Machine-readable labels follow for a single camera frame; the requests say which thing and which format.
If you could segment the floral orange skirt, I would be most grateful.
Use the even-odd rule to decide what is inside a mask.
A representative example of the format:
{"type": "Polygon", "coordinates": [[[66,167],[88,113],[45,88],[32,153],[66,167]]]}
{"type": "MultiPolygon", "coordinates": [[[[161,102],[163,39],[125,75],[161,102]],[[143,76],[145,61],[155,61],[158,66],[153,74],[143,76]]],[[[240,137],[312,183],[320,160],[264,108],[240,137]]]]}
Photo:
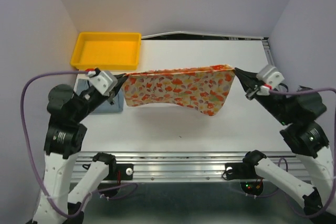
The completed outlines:
{"type": "Polygon", "coordinates": [[[127,74],[122,92],[127,106],[169,103],[215,116],[233,84],[234,68],[215,65],[127,74]]]}

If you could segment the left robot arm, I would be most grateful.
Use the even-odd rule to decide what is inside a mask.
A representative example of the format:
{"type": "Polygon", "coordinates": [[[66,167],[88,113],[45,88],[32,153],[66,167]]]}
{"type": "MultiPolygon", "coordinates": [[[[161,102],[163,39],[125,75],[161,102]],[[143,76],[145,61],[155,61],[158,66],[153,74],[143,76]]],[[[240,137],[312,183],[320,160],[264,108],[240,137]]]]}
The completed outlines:
{"type": "Polygon", "coordinates": [[[84,177],[70,188],[72,172],[87,132],[83,119],[105,101],[112,103],[128,79],[125,73],[113,75],[99,69],[85,74],[91,85],[80,94],[67,84],[59,84],[49,91],[47,111],[50,119],[44,143],[43,177],[38,174],[32,153],[28,154],[40,186],[37,209],[29,223],[82,223],[85,207],[99,184],[104,178],[116,175],[115,156],[98,153],[84,177]]]}

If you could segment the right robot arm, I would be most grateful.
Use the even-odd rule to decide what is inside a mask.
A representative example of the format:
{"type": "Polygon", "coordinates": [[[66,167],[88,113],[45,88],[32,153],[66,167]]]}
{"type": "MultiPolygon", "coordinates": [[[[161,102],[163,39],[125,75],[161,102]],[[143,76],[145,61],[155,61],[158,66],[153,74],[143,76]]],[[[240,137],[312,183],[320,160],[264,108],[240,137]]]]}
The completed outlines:
{"type": "Polygon", "coordinates": [[[313,223],[335,223],[335,151],[316,122],[327,111],[320,92],[334,88],[312,89],[301,86],[296,92],[281,92],[283,75],[267,65],[253,73],[234,69],[248,100],[256,100],[285,128],[284,142],[306,168],[307,184],[275,165],[264,153],[248,152],[241,163],[233,163],[222,177],[230,179],[264,178],[290,196],[303,209],[303,218],[313,223]]]}

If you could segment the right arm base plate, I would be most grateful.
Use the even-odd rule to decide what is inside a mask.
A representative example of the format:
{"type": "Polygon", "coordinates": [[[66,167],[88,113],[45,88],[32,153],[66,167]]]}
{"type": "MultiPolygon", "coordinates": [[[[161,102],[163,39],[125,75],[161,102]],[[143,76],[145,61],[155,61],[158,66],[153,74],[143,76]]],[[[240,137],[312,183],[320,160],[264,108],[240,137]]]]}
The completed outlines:
{"type": "Polygon", "coordinates": [[[247,163],[225,163],[225,169],[222,173],[224,180],[235,179],[257,179],[258,175],[255,168],[247,163]]]}

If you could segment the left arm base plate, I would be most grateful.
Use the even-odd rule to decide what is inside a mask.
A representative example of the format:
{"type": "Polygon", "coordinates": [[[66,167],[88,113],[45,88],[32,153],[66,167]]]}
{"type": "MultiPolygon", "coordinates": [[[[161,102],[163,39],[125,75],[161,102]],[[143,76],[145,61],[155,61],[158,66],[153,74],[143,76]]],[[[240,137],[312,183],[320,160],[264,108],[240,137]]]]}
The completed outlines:
{"type": "Polygon", "coordinates": [[[134,165],[132,163],[117,163],[109,169],[104,180],[107,181],[130,181],[133,179],[134,165]]]}

